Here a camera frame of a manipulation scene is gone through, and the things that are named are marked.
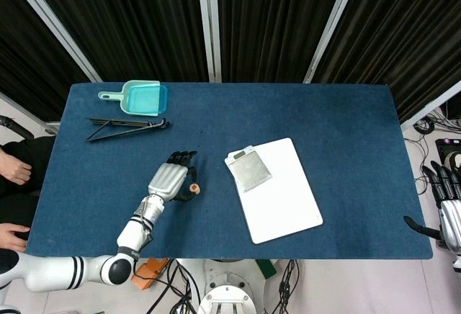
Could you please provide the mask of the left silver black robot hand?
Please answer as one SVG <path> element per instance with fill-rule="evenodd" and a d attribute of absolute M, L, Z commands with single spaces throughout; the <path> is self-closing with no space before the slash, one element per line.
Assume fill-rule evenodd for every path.
<path fill-rule="evenodd" d="M 148 185 L 148 193 L 160 197 L 164 202 L 173 199 L 187 202 L 197 196 L 201 189 L 197 183 L 197 170 L 189 166 L 196 151 L 176 151 L 160 165 Z M 189 185 L 189 193 L 181 193 L 184 181 L 191 176 L 192 183 Z"/>

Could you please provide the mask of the bystander bare hand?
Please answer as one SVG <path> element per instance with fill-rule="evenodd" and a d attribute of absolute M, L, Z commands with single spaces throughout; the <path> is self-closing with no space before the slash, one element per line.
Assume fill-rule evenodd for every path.
<path fill-rule="evenodd" d="M 16 236 L 15 233 L 28 233 L 29 231 L 30 228 L 23 225 L 2 223 L 0 237 L 1 248 L 24 252 L 27 247 L 27 241 Z"/>
<path fill-rule="evenodd" d="M 5 179 L 23 185 L 30 180 L 31 170 L 31 165 L 1 150 L 0 172 Z"/>

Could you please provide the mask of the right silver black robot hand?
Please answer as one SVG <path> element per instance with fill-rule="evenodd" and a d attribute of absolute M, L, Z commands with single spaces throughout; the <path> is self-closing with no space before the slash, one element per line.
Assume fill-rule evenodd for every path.
<path fill-rule="evenodd" d="M 422 166 L 428 177 L 438 210 L 439 229 L 424 227 L 404 216 L 407 226 L 417 233 L 440 242 L 453 254 L 460 255 L 460 173 L 431 162 L 432 169 Z"/>

